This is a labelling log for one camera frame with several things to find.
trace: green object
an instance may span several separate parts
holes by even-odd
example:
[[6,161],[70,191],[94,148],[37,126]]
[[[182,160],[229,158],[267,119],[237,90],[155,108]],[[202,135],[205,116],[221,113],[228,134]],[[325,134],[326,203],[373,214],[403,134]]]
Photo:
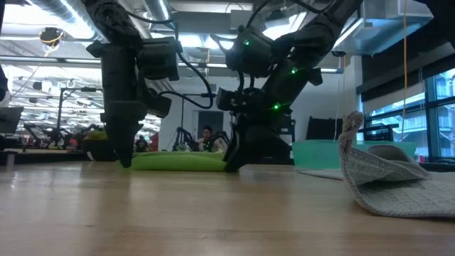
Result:
[[223,154],[208,152],[148,152],[135,154],[132,170],[140,171],[223,171]]
[[107,140],[107,133],[105,131],[91,131],[87,133],[85,139]]
[[[416,144],[413,142],[353,142],[353,147],[366,151],[375,145],[393,145],[414,158]],[[299,169],[340,169],[338,142],[333,140],[307,140],[292,144],[294,165]]]

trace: fluorescent light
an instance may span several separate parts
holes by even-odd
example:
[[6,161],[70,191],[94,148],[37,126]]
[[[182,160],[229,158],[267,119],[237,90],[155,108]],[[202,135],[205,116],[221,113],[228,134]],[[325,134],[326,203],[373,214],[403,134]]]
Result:
[[188,2],[188,1],[176,0],[176,1],[171,1],[170,5],[176,11],[196,11],[196,12],[219,13],[219,14],[230,13],[232,10],[239,10],[239,11],[253,10],[252,3],[242,3],[242,2],[237,2],[237,3],[230,4],[229,1],[215,3],[215,2],[201,2],[201,1]]
[[[207,68],[228,68],[224,63],[190,63],[196,68],[199,68],[199,64],[206,64]],[[179,67],[187,67],[185,63],[178,63]]]
[[297,29],[299,29],[300,25],[302,22],[304,22],[304,19],[306,17],[306,12],[301,12],[300,14],[297,15],[297,18],[294,20],[294,22],[291,23],[291,19],[289,19],[289,23],[291,24],[291,28],[289,29],[289,32],[295,32]]
[[273,40],[277,39],[280,36],[283,36],[287,33],[292,33],[299,29],[301,23],[304,21],[306,16],[306,12],[302,12],[300,14],[295,14],[289,17],[289,24],[281,25],[281,26],[274,26],[271,28],[266,29],[262,32],[268,38]]
[[33,61],[41,63],[57,63],[56,58],[40,58],[40,57],[23,57],[23,56],[0,56],[0,60],[12,60],[12,61]]
[[[199,66],[199,63],[190,63],[191,65],[195,66],[196,68]],[[185,63],[178,63],[179,67],[187,67]]]
[[333,45],[333,47],[337,47],[340,45],[340,43],[342,43],[344,40],[347,39],[347,37],[352,34],[352,32],[354,32],[354,30],[359,27],[361,24],[363,23],[363,18],[360,18],[358,19],[358,21],[356,21],[345,33],[343,33],[339,38],[338,40],[335,42],[335,44]]
[[183,47],[202,47],[202,40],[198,35],[181,35],[178,40]]
[[[235,37],[232,37],[231,35],[219,35],[219,36],[223,37],[223,38],[235,38]],[[234,45],[234,42],[220,41],[220,44],[224,49],[229,50]],[[218,44],[210,36],[205,41],[204,47],[210,48],[210,49],[219,49]]]
[[[26,110],[47,110],[47,111],[58,111],[58,107],[35,107],[25,106]],[[103,113],[104,110],[96,108],[84,108],[84,107],[62,107],[62,111],[86,111],[91,113]]]
[[32,41],[32,40],[40,40],[38,36],[8,36],[3,35],[0,36],[0,40],[13,40],[13,41]]
[[101,60],[90,59],[66,59],[68,63],[82,63],[82,64],[101,64]]
[[84,100],[84,99],[77,99],[76,102],[79,102],[80,104],[84,104],[84,105],[91,105],[92,104],[91,101]]
[[322,68],[321,72],[322,73],[338,73],[339,69],[338,68]]
[[222,63],[207,63],[207,68],[228,68],[226,64]]

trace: green cushion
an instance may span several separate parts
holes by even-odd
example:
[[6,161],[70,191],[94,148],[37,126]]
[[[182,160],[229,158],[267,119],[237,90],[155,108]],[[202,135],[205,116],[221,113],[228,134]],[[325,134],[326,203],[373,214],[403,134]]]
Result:
[[133,156],[133,170],[141,171],[223,171],[223,154],[208,152],[147,152]]

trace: person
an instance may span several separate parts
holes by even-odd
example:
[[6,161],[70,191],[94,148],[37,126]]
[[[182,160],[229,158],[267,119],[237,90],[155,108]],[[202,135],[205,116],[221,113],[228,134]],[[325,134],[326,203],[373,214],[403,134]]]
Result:
[[151,143],[149,144],[149,151],[151,152],[158,151],[158,138],[159,138],[158,132],[150,137]]
[[208,152],[217,152],[221,150],[222,152],[225,151],[225,146],[220,141],[220,139],[216,139],[214,142],[211,141],[213,129],[209,125],[205,125],[203,128],[203,137],[198,140],[199,142],[199,151],[208,151]]
[[141,153],[141,152],[147,152],[147,141],[144,139],[144,136],[140,135],[139,139],[135,143],[136,145],[136,152]]

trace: desk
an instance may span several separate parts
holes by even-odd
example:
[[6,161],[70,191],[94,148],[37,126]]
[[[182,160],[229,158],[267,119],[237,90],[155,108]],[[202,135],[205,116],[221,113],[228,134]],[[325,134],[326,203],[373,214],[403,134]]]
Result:
[[455,222],[377,217],[340,181],[285,166],[120,172],[113,163],[0,171],[7,255],[454,255]]

